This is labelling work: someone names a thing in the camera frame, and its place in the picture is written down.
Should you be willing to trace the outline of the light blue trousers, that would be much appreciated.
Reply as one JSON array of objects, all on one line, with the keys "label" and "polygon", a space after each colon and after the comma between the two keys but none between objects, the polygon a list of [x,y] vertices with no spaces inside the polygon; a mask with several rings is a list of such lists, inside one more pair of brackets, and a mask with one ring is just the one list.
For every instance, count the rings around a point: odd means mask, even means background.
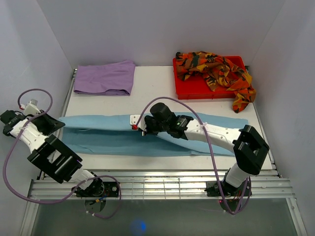
[{"label": "light blue trousers", "polygon": [[132,130],[129,115],[60,117],[62,142],[76,153],[125,156],[190,156],[210,154],[205,142],[175,139],[162,132],[142,136]]}]

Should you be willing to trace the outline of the orange camouflage trousers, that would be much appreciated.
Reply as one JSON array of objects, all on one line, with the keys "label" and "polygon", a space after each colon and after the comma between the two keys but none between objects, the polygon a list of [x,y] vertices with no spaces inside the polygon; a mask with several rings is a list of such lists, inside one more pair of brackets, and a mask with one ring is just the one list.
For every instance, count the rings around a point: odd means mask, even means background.
[{"label": "orange camouflage trousers", "polygon": [[176,69],[178,77],[186,81],[190,76],[200,74],[211,91],[218,87],[234,91],[232,110],[243,111],[256,97],[252,76],[229,58],[210,52],[177,52]]}]

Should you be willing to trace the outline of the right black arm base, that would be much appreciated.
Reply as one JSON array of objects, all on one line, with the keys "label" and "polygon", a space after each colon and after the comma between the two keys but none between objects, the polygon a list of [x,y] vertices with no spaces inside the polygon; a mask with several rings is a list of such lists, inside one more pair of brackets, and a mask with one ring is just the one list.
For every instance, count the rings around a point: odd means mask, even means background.
[{"label": "right black arm base", "polygon": [[222,192],[220,192],[217,181],[207,181],[205,192],[207,197],[220,197],[219,205],[223,211],[235,215],[244,210],[250,197],[252,196],[251,179],[245,180],[240,187],[234,190],[228,190],[227,186],[221,183]]}]

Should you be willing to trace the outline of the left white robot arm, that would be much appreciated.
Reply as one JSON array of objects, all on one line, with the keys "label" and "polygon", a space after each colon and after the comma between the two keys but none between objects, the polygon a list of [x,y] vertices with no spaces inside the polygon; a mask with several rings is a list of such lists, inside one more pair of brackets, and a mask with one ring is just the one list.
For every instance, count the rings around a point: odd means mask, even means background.
[{"label": "left white robot arm", "polygon": [[85,170],[82,159],[53,134],[64,126],[63,122],[48,114],[32,120],[19,138],[30,150],[27,159],[58,183],[84,181],[75,190],[76,196],[101,196],[104,193],[103,181],[100,178],[88,180],[95,174]]}]

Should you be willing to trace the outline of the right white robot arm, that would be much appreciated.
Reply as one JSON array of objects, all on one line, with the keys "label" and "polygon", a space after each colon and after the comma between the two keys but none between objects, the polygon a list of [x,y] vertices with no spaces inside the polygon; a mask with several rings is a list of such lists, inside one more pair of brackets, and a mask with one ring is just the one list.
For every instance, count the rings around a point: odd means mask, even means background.
[{"label": "right white robot arm", "polygon": [[145,134],[166,132],[173,138],[210,142],[234,153],[236,163],[214,187],[221,187],[227,196],[238,192],[249,176],[260,173],[269,152],[269,145],[250,125],[237,129],[206,124],[197,117],[176,115],[164,103],[155,104],[150,115],[140,115],[134,126]]}]

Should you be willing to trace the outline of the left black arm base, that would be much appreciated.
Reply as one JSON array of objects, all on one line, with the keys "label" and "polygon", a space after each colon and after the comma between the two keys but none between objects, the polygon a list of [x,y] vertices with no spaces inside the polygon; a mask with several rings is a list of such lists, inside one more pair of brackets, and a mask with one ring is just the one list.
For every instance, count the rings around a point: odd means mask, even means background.
[{"label": "left black arm base", "polygon": [[74,193],[76,197],[86,198],[86,210],[99,213],[105,208],[107,198],[119,196],[119,187],[113,181],[94,179],[86,189],[78,187]]}]

